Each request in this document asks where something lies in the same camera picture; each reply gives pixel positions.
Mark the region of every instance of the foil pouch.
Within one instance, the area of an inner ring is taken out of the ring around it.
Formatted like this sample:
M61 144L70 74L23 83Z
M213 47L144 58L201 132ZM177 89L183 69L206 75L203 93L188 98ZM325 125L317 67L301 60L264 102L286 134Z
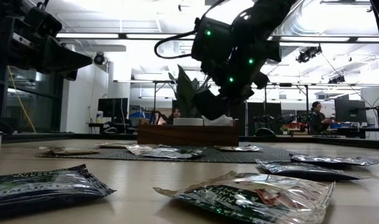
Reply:
M261 162L257 164L260 168L268 170L275 175L285 177L295 177L314 181L333 182L339 180L361 180L368 177L360 177L357 174L332 170L312 164L293 163L293 162Z
M98 150L94 149L82 149L75 147L39 147L39 149L44 153L52 153L60 156L67 155L85 155L85 154L98 154Z
M260 152L263 150L257 146L240 146L240 147L232 147L232 146L215 146L217 149L221 151L235 151L235 152Z
M103 144L96 144L96 147L105 148L105 149L125 149L127 144L122 143L103 143Z
M194 159L200 157L202 149L176 149L169 146L134 145L126 148L136 156L160 157L170 159Z
M113 192L85 165L0 175L0 218L83 203Z
M265 174L221 177L184 190L154 190L248 223L322 223L335 184Z
M364 157L292 155L291 159L299 162L318 164L320 166L329 164L370 166L379 163L379 159L371 159Z

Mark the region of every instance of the dark hair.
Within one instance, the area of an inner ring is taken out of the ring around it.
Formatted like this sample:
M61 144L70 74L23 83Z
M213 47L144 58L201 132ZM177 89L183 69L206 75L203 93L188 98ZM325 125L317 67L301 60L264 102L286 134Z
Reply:
M180 110L179 108L173 108L172 111L171 111L171 116L174 115L174 112L175 112L176 110L177 110L179 113L181 113L181 110Z
M320 104L319 101L315 101L315 102L313 102L313 103L312 103L312 108L317 107L319 104Z

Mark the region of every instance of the air duct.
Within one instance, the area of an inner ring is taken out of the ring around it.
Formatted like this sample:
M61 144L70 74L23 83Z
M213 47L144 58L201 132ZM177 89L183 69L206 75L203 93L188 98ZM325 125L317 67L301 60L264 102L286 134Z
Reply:
M329 19L328 7L319 0L298 0L286 20L273 35L318 35L323 33L333 19Z

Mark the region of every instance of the blue object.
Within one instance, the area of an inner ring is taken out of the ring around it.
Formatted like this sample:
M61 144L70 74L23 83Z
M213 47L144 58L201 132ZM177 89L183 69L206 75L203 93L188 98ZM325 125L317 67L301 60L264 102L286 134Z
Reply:
M130 118L145 118L144 112L135 112L129 115Z
M331 128L331 129L337 129L337 128L341 128L341 127L342 127L341 124L337 124L337 123L332 123L332 124L330 124L330 128Z

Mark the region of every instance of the person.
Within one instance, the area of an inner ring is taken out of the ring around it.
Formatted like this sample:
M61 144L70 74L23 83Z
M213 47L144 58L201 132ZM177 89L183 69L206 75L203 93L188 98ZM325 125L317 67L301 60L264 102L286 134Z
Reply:
M322 104L318 101L313 102L311 108L311 119L309 125L311 127L311 134L321 134L323 133L329 125L333 122L331 118L326 118L323 113L321 113Z
M180 118L181 117L181 111L178 108L174 108L172 110L171 115L166 121L166 124L173 124L174 123L174 118Z

